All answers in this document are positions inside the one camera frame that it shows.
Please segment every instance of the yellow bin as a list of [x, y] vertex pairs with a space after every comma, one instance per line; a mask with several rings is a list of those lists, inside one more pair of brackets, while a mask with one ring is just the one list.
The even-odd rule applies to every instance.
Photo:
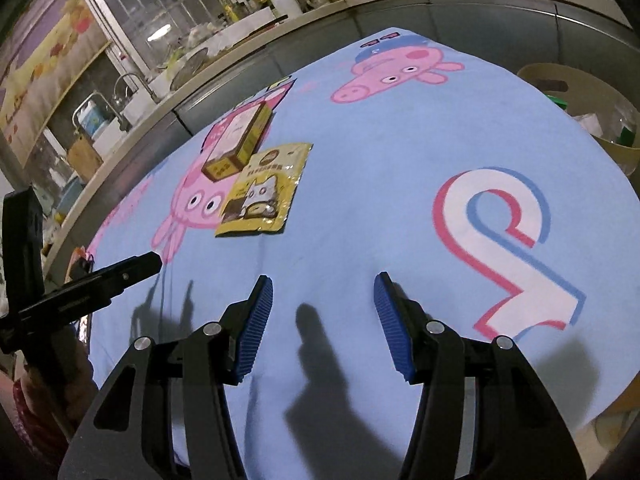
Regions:
[[[640, 123], [638, 110], [620, 92], [596, 76], [577, 68], [555, 63], [533, 63], [521, 68], [518, 76], [545, 94], [566, 101], [566, 112], [571, 116], [595, 113], [605, 134], [610, 129], [616, 104], [625, 105], [633, 110], [636, 124]], [[640, 135], [636, 136], [632, 148], [598, 137], [593, 138], [617, 165], [634, 169], [638, 165]]]

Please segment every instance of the black device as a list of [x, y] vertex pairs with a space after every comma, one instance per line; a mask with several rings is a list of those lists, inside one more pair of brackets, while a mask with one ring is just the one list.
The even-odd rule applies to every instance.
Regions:
[[70, 323], [157, 274], [162, 261], [155, 253], [134, 256], [45, 294], [42, 207], [31, 188], [4, 198], [2, 243], [8, 311], [0, 314], [0, 349], [22, 350], [64, 408], [64, 387], [76, 374], [76, 336]]
[[[224, 385], [236, 386], [251, 372], [272, 303], [271, 280], [261, 276], [219, 322], [171, 343], [134, 341], [84, 416], [58, 479], [245, 479]], [[174, 379], [182, 380], [188, 469], [174, 462]]]
[[[238, 384], [251, 370], [272, 296], [271, 280], [261, 276], [249, 300], [188, 338], [160, 345], [137, 339], [86, 414], [59, 480], [244, 480], [224, 384]], [[386, 272], [375, 279], [374, 300], [396, 369], [409, 384], [423, 384], [399, 480], [454, 480], [465, 377], [478, 385], [466, 480], [586, 480], [555, 404], [513, 340], [461, 338], [402, 297]], [[168, 402], [176, 378], [183, 381], [189, 469], [173, 458]]]

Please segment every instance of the cartoon cat illustration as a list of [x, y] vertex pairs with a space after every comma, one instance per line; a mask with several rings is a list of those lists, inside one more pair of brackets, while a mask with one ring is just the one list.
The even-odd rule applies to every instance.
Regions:
[[[151, 240], [152, 249], [161, 254], [164, 263], [174, 259], [187, 229], [215, 229], [222, 222], [220, 215], [222, 205], [238, 175], [235, 174], [218, 182], [212, 182], [202, 173], [202, 165], [216, 147], [226, 127], [238, 114], [261, 102], [266, 102], [274, 110], [284, 99], [293, 83], [295, 80], [267, 91], [260, 97], [239, 106], [212, 127], [202, 143], [200, 153], [175, 189], [169, 215], [164, 219]], [[270, 126], [262, 134], [260, 142], [263, 142], [269, 135], [269, 129]]]
[[338, 88], [331, 101], [338, 104], [361, 101], [374, 94], [389, 90], [409, 80], [428, 84], [441, 84], [447, 76], [434, 72], [452, 72], [464, 69], [462, 63], [444, 62], [439, 48], [428, 46], [430, 40], [409, 34], [389, 34], [383, 41], [370, 41], [356, 57], [351, 73], [356, 77]]
[[278, 177], [271, 175], [261, 184], [254, 180], [246, 193], [240, 218], [275, 218], [277, 203]]

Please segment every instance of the pink pig cartoon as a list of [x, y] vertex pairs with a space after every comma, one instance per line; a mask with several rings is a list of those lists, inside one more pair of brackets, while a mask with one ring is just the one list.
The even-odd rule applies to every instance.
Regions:
[[[151, 240], [153, 250], [163, 246], [161, 256], [164, 263], [167, 264], [174, 259], [188, 228], [215, 229], [220, 225], [222, 205], [238, 176], [233, 175], [218, 182], [212, 182], [202, 173], [201, 169], [228, 124], [236, 115], [261, 102], [266, 102], [272, 110], [275, 109], [293, 83], [291, 81], [236, 108], [220, 122], [214, 124], [202, 144], [200, 154], [190, 165], [175, 189], [169, 216], [164, 219]], [[260, 142], [268, 134], [269, 127]]]
[[363, 48], [367, 49], [356, 57], [356, 64], [351, 68], [356, 77], [338, 88], [331, 101], [338, 104], [361, 101], [411, 79], [440, 84], [447, 81], [447, 76], [433, 70], [464, 69], [462, 63], [443, 62], [444, 53], [427, 46], [429, 40], [417, 34], [372, 43], [366, 43]]

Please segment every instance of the green object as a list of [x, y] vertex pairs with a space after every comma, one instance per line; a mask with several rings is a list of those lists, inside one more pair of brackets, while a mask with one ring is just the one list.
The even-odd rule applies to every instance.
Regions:
[[549, 99], [551, 99], [553, 102], [555, 102], [559, 107], [562, 108], [562, 110], [566, 110], [566, 108], [568, 107], [568, 104], [566, 101], [563, 101], [562, 99], [558, 98], [558, 97], [553, 97], [552, 95], [547, 95], [545, 94]]
[[618, 137], [618, 144], [620, 146], [631, 148], [634, 145], [635, 140], [636, 134], [633, 133], [629, 128], [624, 126], [622, 128], [622, 131], [620, 132], [620, 136]]

